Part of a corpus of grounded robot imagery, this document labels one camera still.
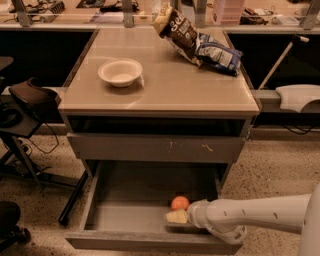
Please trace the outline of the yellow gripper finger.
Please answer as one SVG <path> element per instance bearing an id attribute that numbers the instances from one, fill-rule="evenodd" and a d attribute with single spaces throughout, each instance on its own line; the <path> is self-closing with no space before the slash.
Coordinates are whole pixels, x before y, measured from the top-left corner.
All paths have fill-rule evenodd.
<path id="1" fill-rule="evenodd" d="M 183 209 L 170 211 L 165 218 L 168 223 L 186 224 L 188 222 L 187 213 Z"/>

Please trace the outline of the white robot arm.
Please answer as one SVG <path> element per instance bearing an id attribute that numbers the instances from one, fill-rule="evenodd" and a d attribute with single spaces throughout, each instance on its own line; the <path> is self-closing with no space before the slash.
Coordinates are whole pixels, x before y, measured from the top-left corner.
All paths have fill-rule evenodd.
<path id="1" fill-rule="evenodd" d="M 298 256 L 320 256 L 320 185 L 311 194 L 249 200 L 193 202 L 165 214 L 170 224 L 206 229 L 230 245 L 240 244 L 247 226 L 300 234 Z"/>

